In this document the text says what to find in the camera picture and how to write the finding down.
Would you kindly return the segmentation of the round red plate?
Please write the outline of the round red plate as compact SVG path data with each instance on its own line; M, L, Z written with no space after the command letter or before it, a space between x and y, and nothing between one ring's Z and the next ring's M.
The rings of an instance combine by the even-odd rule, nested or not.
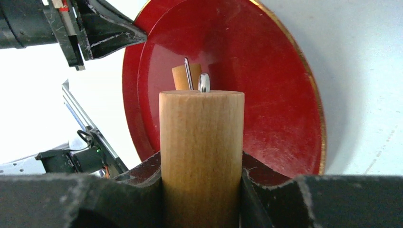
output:
M245 94L243 150L287 177L322 174L326 124L307 60L259 0L149 0L135 25L147 41L125 50L122 90L140 160L160 150L159 93L187 57L213 90Z

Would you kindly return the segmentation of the wooden dough roller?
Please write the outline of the wooden dough roller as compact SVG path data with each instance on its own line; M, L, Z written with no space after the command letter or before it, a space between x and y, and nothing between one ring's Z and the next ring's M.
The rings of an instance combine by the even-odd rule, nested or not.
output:
M237 228L245 95L210 89L185 59L159 94L163 220L168 228Z

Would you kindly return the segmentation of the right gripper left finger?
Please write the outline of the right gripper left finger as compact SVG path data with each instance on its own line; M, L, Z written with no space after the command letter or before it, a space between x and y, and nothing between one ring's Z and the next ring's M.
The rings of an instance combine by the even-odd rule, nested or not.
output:
M113 179L91 174L0 173L3 228L161 228L157 153Z

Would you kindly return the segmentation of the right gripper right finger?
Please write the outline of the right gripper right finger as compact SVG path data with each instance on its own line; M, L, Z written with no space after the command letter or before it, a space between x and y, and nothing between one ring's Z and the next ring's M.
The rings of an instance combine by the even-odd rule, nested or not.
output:
M243 154L243 228L400 228L403 178L298 175L288 178Z

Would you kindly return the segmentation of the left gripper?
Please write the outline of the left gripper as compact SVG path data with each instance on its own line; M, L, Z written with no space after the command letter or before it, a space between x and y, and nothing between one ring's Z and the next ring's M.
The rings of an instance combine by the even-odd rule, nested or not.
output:
M59 44L70 67L104 58L147 34L106 0L2 0L0 47Z

